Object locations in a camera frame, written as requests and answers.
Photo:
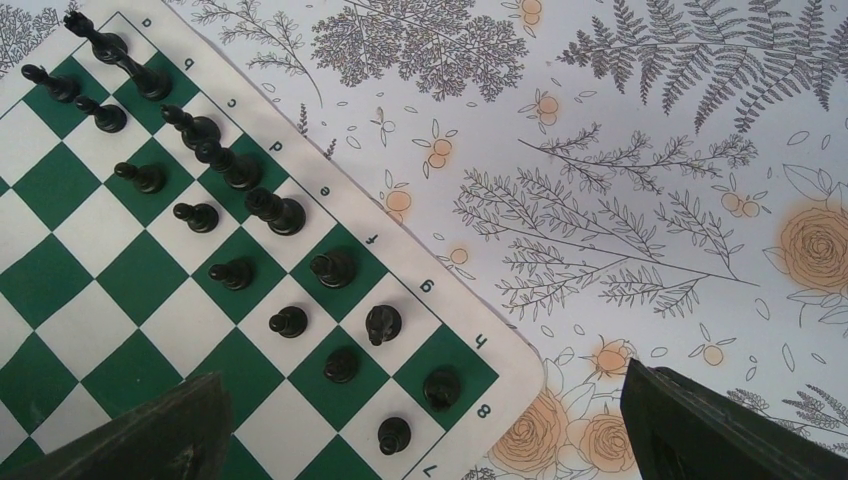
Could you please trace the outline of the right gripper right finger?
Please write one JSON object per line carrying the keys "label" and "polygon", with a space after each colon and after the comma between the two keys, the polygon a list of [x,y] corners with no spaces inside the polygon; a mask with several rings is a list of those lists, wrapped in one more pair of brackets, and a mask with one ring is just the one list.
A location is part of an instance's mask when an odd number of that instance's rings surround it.
{"label": "right gripper right finger", "polygon": [[847,460],[667,367],[629,363],[620,410],[645,479],[844,479]]}

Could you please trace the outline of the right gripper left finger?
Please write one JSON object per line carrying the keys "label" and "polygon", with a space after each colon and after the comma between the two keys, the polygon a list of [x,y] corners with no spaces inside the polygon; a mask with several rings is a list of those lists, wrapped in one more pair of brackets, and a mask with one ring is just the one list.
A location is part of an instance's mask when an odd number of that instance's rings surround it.
{"label": "right gripper left finger", "polygon": [[234,430],[222,374],[193,377],[3,479],[217,479]]}

